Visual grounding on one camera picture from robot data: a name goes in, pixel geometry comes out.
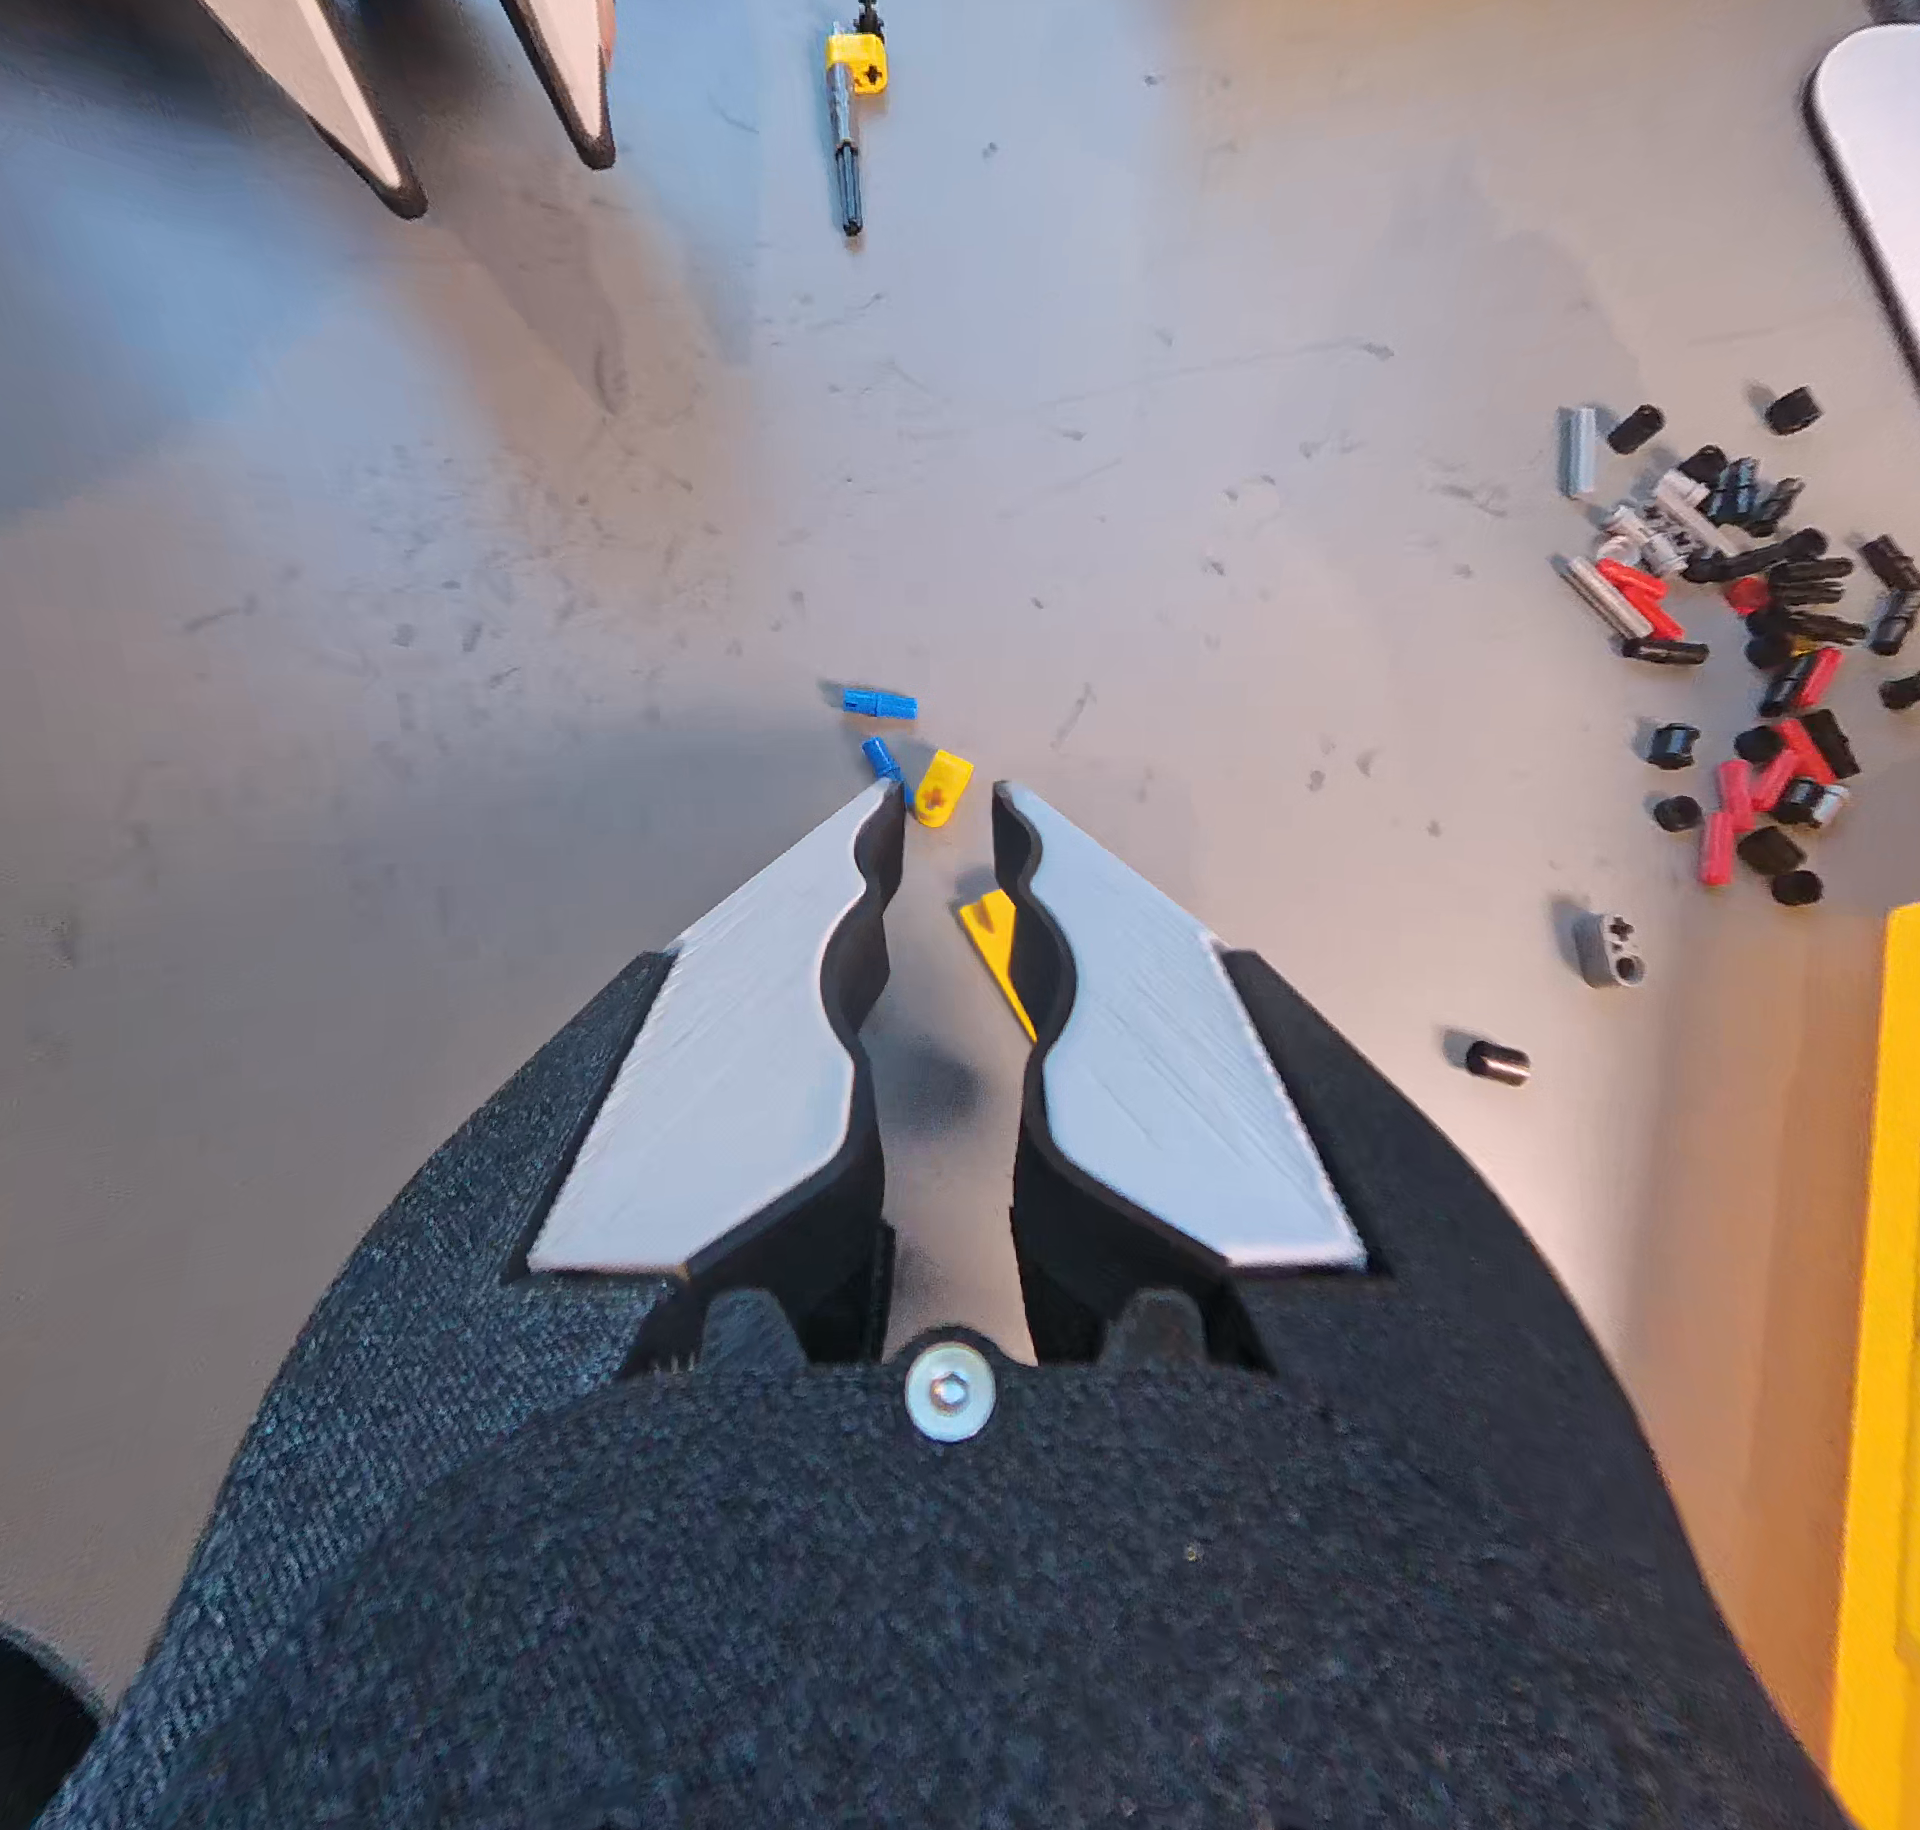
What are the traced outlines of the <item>yellow bin with small pieces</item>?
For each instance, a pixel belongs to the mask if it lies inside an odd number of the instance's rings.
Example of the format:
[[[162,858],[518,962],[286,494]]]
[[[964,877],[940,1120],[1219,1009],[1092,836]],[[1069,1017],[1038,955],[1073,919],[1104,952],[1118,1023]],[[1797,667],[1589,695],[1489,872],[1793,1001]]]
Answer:
[[[1918,907],[1888,915],[1828,1767],[1857,1825],[1918,1824]]]

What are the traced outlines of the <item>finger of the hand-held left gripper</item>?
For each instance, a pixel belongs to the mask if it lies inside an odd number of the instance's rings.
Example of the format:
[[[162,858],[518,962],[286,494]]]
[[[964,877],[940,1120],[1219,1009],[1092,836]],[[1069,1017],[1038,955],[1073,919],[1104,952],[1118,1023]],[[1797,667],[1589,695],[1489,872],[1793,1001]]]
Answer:
[[[616,162],[602,10],[613,0],[500,0],[565,137],[590,170]]]
[[[427,198],[350,58],[332,0],[197,0],[396,217]]]

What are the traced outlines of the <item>grey desk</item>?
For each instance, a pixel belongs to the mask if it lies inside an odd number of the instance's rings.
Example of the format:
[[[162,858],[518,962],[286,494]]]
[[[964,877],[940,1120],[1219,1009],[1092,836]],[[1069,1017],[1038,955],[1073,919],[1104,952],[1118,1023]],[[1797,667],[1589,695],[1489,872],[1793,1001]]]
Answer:
[[[1014,777],[1484,1173],[1822,1748],[1916,844],[1813,915],[1682,882],[1549,559],[1571,402],[1916,547],[1799,111],[1863,0],[877,9],[846,240],[858,0],[618,0],[610,172],[493,0],[350,3],[415,222],[192,0],[4,0],[4,1625],[119,1695],[356,1240],[866,783],[860,683],[976,762],[867,1023],[889,1345],[1029,1357],[1021,1030],[950,911]]]

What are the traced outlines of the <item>yellow curved claw piece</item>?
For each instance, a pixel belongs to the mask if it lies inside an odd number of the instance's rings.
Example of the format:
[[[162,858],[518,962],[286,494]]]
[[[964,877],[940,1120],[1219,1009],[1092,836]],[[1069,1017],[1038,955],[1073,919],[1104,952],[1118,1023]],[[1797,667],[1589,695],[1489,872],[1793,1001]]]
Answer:
[[[1032,1043],[1038,1033],[1012,977],[1012,952],[1017,928],[1012,897],[1000,888],[987,888],[976,900],[955,903],[954,915],[1027,1042]]]

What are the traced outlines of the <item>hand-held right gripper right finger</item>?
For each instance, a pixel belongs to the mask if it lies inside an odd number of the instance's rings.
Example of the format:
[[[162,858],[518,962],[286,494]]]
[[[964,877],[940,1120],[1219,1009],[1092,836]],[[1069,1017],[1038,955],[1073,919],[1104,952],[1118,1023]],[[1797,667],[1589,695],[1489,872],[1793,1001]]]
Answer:
[[[1246,1288],[1357,1280],[1362,1227],[1229,949],[1031,787],[993,789],[995,888],[1034,1042],[1009,1227],[1039,1363],[1096,1363],[1167,1292],[1214,1363],[1267,1363]]]

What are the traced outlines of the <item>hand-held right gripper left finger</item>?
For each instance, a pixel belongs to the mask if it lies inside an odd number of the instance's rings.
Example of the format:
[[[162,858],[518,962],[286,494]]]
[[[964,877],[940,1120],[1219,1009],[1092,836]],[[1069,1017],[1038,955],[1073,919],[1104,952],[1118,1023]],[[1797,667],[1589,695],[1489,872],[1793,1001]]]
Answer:
[[[891,974],[904,800],[878,780],[667,949],[528,1239],[528,1270],[669,1285],[636,1359],[766,1290],[813,1363],[874,1363],[896,1235],[862,1027]]]

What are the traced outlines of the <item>pile of loose building pieces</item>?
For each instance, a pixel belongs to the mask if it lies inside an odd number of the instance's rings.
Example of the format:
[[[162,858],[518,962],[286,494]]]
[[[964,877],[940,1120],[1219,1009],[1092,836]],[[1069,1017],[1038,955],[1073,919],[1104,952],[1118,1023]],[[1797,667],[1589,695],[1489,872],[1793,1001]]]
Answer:
[[[1872,843],[1916,844],[1916,547],[1820,527],[1750,447],[1653,402],[1571,402],[1549,563],[1621,664],[1629,797],[1682,882],[1813,915]]]

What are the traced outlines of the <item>white book stand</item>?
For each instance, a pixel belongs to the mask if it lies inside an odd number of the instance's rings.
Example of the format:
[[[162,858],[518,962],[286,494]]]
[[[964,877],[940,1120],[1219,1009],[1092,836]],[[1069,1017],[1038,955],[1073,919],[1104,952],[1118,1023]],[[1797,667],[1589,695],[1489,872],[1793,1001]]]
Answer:
[[[1835,43],[1802,108],[1907,374],[1918,377],[1918,23],[1872,23]]]

